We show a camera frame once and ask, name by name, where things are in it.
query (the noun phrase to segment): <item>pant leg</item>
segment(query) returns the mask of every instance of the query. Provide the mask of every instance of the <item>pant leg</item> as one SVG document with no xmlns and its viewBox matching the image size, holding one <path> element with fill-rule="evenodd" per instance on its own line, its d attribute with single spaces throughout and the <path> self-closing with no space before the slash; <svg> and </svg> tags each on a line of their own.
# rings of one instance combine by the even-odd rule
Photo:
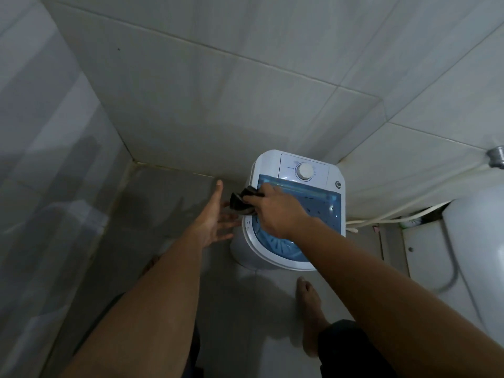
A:
<svg viewBox="0 0 504 378">
<path fill-rule="evenodd" d="M 104 310 L 99 314 L 99 316 L 93 321 L 89 329 L 85 332 L 84 336 L 82 339 L 79 341 L 77 344 L 77 347 L 73 351 L 73 355 L 75 355 L 79 349 L 82 347 L 84 342 L 87 340 L 87 338 L 91 335 L 93 330 L 98 326 L 100 321 L 105 317 L 105 315 L 110 311 L 113 306 L 119 301 L 121 297 L 123 297 L 124 293 L 118 294 L 116 297 L 112 299 L 108 303 L 107 306 L 105 306 Z M 196 367 L 196 360 L 198 359 L 198 354 L 200 352 L 199 347 L 200 347 L 200 332 L 198 331 L 198 327 L 196 324 L 194 324 L 194 331 L 192 332 L 192 342 L 191 342 L 191 349 L 189 350 L 189 356 L 187 356 L 187 361 L 186 361 L 186 367 L 184 368 L 184 371 L 182 373 L 181 378 L 201 378 L 203 377 L 203 371 L 202 369 L 199 369 Z"/>
<path fill-rule="evenodd" d="M 323 378 L 334 376 L 397 376 L 354 321 L 343 319 L 318 335 Z"/>
</svg>

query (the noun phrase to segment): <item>hand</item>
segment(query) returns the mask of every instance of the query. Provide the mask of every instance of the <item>hand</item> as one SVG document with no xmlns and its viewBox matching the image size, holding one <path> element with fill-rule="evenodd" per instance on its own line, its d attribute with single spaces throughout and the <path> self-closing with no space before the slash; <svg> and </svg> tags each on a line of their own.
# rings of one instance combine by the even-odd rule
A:
<svg viewBox="0 0 504 378">
<path fill-rule="evenodd" d="M 255 206 L 262 229 L 280 239 L 291 240 L 296 226 L 309 215 L 295 197 L 278 186 L 273 188 L 264 183 L 260 191 L 265 197 L 245 196 L 243 200 Z"/>
<path fill-rule="evenodd" d="M 203 247 L 209 246 L 215 241 L 228 240 L 233 237 L 232 233 L 218 234 L 222 229 L 229 229 L 241 225 L 238 215 L 223 213 L 222 208 L 229 205 L 229 202 L 220 201 L 224 185 L 222 180 L 217 181 L 215 191 L 200 215 L 192 223 L 191 229 L 201 236 Z"/>
</svg>

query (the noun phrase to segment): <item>forearm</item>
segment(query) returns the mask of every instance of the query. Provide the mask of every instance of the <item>forearm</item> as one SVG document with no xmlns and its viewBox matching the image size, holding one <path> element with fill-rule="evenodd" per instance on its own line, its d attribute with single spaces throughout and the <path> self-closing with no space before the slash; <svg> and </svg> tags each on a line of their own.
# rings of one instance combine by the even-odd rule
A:
<svg viewBox="0 0 504 378">
<path fill-rule="evenodd" d="M 502 372 L 499 345 L 430 292 L 319 220 L 303 219 L 292 240 L 400 373 Z"/>
<path fill-rule="evenodd" d="M 190 227 L 98 324 L 64 376 L 180 378 L 198 306 L 203 240 Z"/>
</svg>

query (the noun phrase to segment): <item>washing machine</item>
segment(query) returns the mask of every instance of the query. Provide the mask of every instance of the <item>washing machine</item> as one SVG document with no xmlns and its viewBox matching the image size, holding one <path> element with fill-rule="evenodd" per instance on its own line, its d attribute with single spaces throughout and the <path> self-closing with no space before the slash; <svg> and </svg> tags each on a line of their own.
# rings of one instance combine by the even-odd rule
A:
<svg viewBox="0 0 504 378">
<path fill-rule="evenodd" d="M 261 188 L 271 183 L 293 195 L 310 216 L 345 235 L 345 179 L 328 163 L 278 150 L 259 156 L 246 185 Z M 234 259 L 251 270 L 284 268 L 313 271 L 301 249 L 292 241 L 271 236 L 261 228 L 257 215 L 246 215 L 231 241 Z"/>
</svg>

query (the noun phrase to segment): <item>dark cloth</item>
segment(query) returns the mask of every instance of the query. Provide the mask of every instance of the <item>dark cloth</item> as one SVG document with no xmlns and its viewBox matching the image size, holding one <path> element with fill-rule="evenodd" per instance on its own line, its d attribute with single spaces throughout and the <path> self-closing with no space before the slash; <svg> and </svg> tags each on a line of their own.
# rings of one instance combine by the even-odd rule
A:
<svg viewBox="0 0 504 378">
<path fill-rule="evenodd" d="M 73 355 L 75 355 L 79 349 L 82 347 L 84 342 L 90 336 L 90 334 L 95 330 L 100 321 L 105 317 L 105 315 L 112 309 L 112 307 L 119 301 L 121 297 L 123 297 L 124 293 L 118 294 L 116 297 L 110 301 L 110 303 L 105 307 L 105 309 L 100 313 L 100 315 L 93 321 L 89 329 L 85 332 L 84 336 L 77 344 L 77 347 L 73 351 Z M 196 367 L 196 360 L 198 359 L 198 354 L 200 352 L 199 348 L 201 345 L 200 342 L 200 332 L 198 331 L 198 327 L 194 324 L 194 331 L 192 332 L 192 342 L 191 348 L 189 349 L 189 356 L 187 356 L 186 367 L 184 372 L 182 373 L 181 378 L 203 378 L 203 369 Z"/>
<path fill-rule="evenodd" d="M 354 321 L 343 319 L 318 335 L 323 378 L 344 376 L 395 377 L 389 363 Z"/>
</svg>

